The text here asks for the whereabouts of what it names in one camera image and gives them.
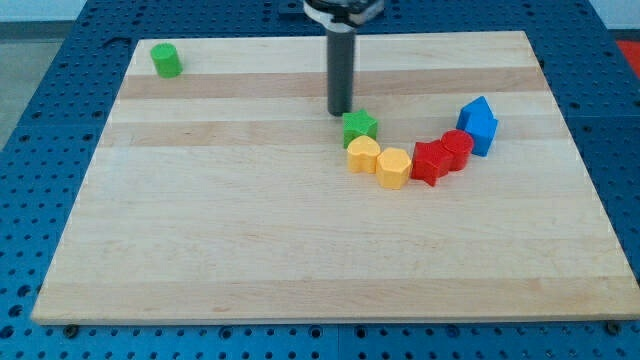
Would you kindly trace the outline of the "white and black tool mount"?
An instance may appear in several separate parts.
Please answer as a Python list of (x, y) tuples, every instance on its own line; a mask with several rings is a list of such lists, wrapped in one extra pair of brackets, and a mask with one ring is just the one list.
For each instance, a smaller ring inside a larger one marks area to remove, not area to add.
[(304, 0), (304, 13), (326, 29), (355, 29), (385, 9), (384, 0)]

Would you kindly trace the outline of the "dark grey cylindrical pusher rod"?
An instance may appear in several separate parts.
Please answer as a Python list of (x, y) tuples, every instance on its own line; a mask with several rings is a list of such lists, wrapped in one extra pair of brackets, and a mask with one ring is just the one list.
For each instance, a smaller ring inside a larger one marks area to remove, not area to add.
[(326, 37), (327, 110), (341, 116), (352, 107), (355, 32), (327, 30)]

